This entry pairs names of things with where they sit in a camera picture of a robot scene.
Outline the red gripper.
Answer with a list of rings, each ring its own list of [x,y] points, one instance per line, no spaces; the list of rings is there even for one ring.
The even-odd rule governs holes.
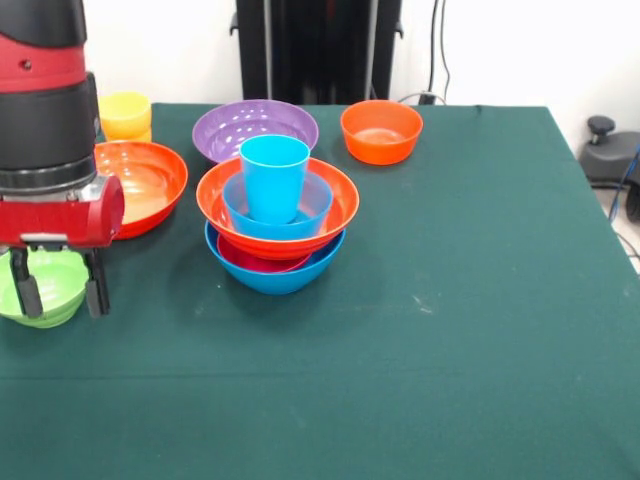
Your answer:
[[[10,269],[23,315],[37,318],[43,306],[35,277],[28,267],[26,246],[66,245],[93,248],[83,254],[88,272],[86,300],[90,315],[110,312],[110,300],[101,251],[111,245],[124,217],[124,193],[113,175],[96,176],[74,190],[34,196],[1,198],[1,243],[11,246]]]

